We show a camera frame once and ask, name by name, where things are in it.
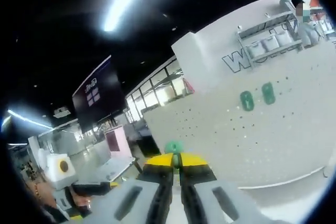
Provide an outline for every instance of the ceiling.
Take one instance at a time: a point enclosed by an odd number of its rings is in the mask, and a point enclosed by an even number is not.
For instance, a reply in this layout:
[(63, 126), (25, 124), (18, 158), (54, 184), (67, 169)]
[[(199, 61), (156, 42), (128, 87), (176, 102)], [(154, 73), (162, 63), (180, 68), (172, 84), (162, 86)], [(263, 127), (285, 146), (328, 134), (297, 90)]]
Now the ceiling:
[[(66, 105), (68, 121), (75, 117), (71, 95), (108, 55), (127, 94), (173, 56), (171, 45), (185, 33), (254, 1), (135, 0), (118, 29), (107, 33), (104, 18), (113, 0), (7, 0), (3, 102), (52, 126), (62, 123), (52, 117), (54, 109)], [(33, 134), (12, 127), (20, 138)]]

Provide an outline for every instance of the black ceiling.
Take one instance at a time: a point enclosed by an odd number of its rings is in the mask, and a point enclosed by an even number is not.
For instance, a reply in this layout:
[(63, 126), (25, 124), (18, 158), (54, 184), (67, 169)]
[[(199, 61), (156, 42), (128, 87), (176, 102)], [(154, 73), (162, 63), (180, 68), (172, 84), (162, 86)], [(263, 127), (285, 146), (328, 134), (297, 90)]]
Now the black ceiling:
[(111, 34), (102, 28), (113, 0), (7, 0), (4, 101), (54, 120), (54, 109), (73, 109), (72, 93), (108, 55), (127, 94), (173, 56), (185, 33), (253, 1), (135, 0)]

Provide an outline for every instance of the floor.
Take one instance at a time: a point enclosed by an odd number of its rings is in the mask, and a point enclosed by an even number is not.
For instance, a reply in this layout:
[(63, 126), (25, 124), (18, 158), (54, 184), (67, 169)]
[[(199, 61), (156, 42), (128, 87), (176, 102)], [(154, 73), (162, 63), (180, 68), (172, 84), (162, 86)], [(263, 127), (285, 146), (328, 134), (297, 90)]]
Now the floor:
[[(143, 166), (146, 158), (139, 148), (135, 148), (134, 156), (139, 158)], [(106, 162), (106, 157), (99, 156), (93, 147), (71, 157), (78, 173), (90, 173)], [(123, 179), (135, 177), (138, 171), (131, 167), (123, 174)], [(302, 223), (311, 209), (319, 201), (327, 187), (329, 180), (324, 178), (323, 171), (310, 175), (302, 180), (265, 189), (244, 190), (251, 196), (260, 211), (271, 219), (282, 219), (290, 223)], [(170, 214), (166, 224), (187, 224), (186, 216), (180, 198), (180, 189), (177, 184), (173, 187), (173, 202), (170, 205)]]

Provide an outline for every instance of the pegboard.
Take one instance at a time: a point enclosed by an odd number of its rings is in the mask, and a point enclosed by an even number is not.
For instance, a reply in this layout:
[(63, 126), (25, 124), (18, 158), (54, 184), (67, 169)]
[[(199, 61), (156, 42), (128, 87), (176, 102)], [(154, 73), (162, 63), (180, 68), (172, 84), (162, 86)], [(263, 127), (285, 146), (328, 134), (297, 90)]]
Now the pegboard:
[[(322, 43), (233, 74), (216, 90), (176, 100), (144, 118), (161, 151), (168, 141), (182, 140), (217, 178), (246, 187), (278, 184), (328, 163), (335, 144), (335, 71), (333, 44)], [(261, 92), (267, 82), (276, 95), (272, 105)], [(255, 103), (250, 112), (239, 99), (246, 90)]]

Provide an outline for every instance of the white floor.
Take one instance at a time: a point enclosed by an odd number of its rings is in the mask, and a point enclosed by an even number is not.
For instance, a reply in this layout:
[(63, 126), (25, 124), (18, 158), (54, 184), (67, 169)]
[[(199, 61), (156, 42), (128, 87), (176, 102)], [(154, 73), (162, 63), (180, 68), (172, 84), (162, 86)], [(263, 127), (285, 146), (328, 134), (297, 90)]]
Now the white floor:
[[(135, 151), (142, 166), (145, 158), (140, 150)], [(105, 158), (99, 157), (93, 148), (71, 157), (74, 167), (79, 173), (91, 173), (98, 166), (105, 163)], [(124, 178), (137, 176), (135, 168), (129, 169)], [(324, 178), (322, 171), (317, 172), (302, 180), (265, 189), (244, 190), (251, 196), (260, 211), (271, 219), (281, 219), (289, 223), (302, 223), (311, 209), (318, 203), (327, 187), (329, 180)], [(181, 203), (180, 190), (174, 185), (173, 202), (170, 205), (170, 213), (166, 224), (188, 224), (183, 205)]]

